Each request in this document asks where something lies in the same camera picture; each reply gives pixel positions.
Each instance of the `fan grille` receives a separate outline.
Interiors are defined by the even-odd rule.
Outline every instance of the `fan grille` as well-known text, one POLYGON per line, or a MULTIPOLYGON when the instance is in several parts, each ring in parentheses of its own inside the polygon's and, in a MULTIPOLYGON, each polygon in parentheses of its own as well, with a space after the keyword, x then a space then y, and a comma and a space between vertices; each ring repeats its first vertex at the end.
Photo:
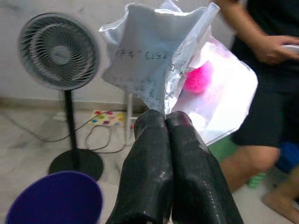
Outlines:
POLYGON ((92 35, 76 20, 58 13, 30 20, 20 35, 21 60, 40 83, 73 90, 92 80, 99 65, 92 35))

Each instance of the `white wall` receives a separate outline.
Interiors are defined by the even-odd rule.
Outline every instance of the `white wall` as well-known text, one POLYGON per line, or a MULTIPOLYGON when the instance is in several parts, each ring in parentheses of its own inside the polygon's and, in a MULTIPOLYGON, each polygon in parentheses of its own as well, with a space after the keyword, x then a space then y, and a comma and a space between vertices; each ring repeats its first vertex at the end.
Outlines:
MULTIPOLYGON (((23 69, 17 49, 20 29, 35 15, 45 12, 68 13, 89 26, 100 43, 97 30, 101 25, 121 18, 130 2, 157 7, 163 0, 0 0, 0 97, 57 99, 57 91, 37 84, 23 69)), ((206 6, 208 0, 180 0, 184 11, 206 6)), ((214 36, 230 45, 231 31, 217 18, 214 36)), ((74 92, 76 100, 123 103, 124 92, 105 83, 98 75, 90 84, 74 92)))

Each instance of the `black shorts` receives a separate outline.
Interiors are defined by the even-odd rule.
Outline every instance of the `black shorts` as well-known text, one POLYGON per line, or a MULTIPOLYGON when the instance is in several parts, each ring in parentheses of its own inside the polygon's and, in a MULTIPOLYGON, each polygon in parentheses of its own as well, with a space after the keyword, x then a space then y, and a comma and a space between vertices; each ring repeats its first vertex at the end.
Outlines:
POLYGON ((240 146, 279 148, 284 140, 299 142, 299 95, 265 91, 259 85, 249 114, 232 141, 240 146))

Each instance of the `colorful mat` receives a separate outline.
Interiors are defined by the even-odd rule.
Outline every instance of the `colorful mat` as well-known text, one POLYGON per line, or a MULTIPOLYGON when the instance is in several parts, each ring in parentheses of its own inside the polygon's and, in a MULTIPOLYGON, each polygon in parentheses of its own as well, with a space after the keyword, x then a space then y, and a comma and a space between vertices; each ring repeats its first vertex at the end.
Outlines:
POLYGON ((124 127, 124 121, 126 120, 125 112, 107 112, 105 111, 93 111, 91 118, 98 115, 90 122, 91 125, 106 125, 106 126, 120 126, 124 127))

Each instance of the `person's hand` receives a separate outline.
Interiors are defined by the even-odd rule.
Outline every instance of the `person's hand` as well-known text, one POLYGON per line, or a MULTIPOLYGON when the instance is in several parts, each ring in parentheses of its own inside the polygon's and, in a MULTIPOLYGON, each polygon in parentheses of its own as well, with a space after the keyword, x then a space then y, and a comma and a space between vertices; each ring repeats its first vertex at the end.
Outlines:
POLYGON ((257 59, 269 65, 280 64, 287 60, 298 60, 299 54, 287 50, 284 44, 299 45, 299 38, 294 36, 263 36, 251 47, 257 59))

